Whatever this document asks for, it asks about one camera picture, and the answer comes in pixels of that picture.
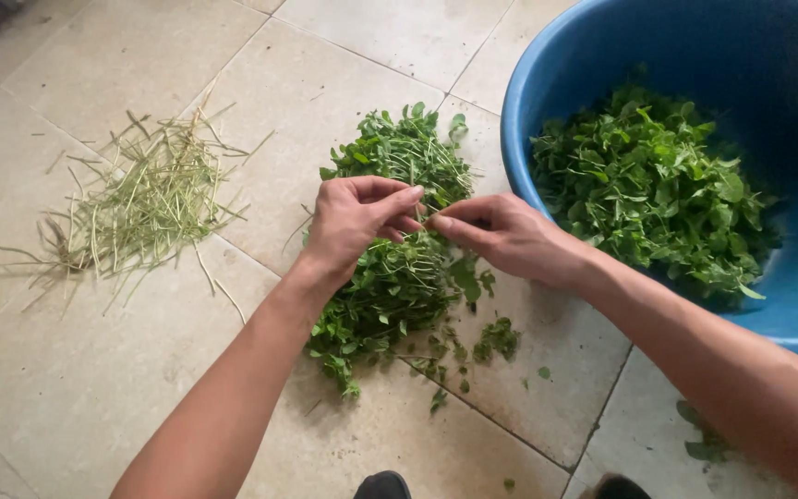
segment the right hand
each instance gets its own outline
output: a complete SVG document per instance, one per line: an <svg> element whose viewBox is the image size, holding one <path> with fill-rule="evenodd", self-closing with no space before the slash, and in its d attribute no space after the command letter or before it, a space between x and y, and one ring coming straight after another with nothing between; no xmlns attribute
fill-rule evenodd
<svg viewBox="0 0 798 499"><path fill-rule="evenodd" d="M511 193L458 201L430 217L426 227L498 270L560 289L573 288L587 257L598 251Z"/></svg>

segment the tiled floor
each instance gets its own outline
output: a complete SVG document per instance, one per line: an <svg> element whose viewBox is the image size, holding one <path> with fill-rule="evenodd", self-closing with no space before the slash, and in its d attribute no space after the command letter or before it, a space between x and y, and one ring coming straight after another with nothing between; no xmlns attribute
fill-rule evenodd
<svg viewBox="0 0 798 499"><path fill-rule="evenodd" d="M65 169L45 174L61 152L94 155L128 108L179 115L220 73L209 108L236 102L224 139L250 149L275 130L222 190L254 217L200 247L253 310L300 250L283 244L360 114L418 100L465 113L460 153L481 174L476 194L507 190L504 86L571 3L36 0L0 28L0 245L33 247L39 211L75 190ZM502 497L513 478L514 497L574 499L607 471L654 497L787 497L741 460L688 457L678 393L586 303L497 278L494 300L459 312L459 332L472 340L499 311L524 333L514 362L477 369L467 394L449 378L448 406L430 417L436 385L402 363L363 374L359 401L341 403L300 359L240 495L349 498L367 474L394 469L425 498ZM66 308L63 289L39 298L26 284L0 271L0 496L105 497L237 332L238 313L206 292L193 261L151 274L105 316L105 286L81 287Z"/></svg>

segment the hand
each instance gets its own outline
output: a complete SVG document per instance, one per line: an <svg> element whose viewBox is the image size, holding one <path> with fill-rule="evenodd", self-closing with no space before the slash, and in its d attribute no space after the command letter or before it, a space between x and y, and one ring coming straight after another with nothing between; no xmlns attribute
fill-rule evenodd
<svg viewBox="0 0 798 499"><path fill-rule="evenodd" d="M307 246L298 260L314 262L314 267L338 280L338 286L343 285L375 237L401 243L402 232L420 230L420 223L413 217L416 211L425 210L418 204L423 194L423 187L409 187L382 176L323 182Z"/></svg>
<svg viewBox="0 0 798 499"><path fill-rule="evenodd" d="M598 251L511 193L458 201L430 217L427 228L501 271L554 288L573 287L586 256Z"/></svg>

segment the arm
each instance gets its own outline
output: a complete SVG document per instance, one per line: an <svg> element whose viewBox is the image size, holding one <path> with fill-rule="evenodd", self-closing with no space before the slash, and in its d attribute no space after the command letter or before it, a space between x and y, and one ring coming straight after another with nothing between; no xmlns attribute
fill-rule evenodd
<svg viewBox="0 0 798 499"><path fill-rule="evenodd" d="M422 194L374 176L324 183L304 251L141 449L111 497L235 497L322 308L376 235L401 241L398 231L420 228L407 214Z"/></svg>
<svg viewBox="0 0 798 499"><path fill-rule="evenodd" d="M513 195L461 201L427 224L508 274L587 300L717 431L798 484L798 355L578 241Z"/></svg>

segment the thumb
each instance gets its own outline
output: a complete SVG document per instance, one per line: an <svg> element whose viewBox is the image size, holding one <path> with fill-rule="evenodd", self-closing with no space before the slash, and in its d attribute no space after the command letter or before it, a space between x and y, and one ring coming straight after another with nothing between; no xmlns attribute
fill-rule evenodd
<svg viewBox="0 0 798 499"><path fill-rule="evenodd" d="M424 195L424 187L415 186L410 189L403 189L396 191L392 195L384 199L373 202L371 211L374 218L378 221L379 225L385 223L388 219L392 219L396 215L401 215L406 211L417 206L421 196Z"/></svg>
<svg viewBox="0 0 798 499"><path fill-rule="evenodd" d="M460 219L434 214L427 220L427 224L451 242L466 246L480 255L486 253L488 247L493 243L494 234L492 232Z"/></svg>

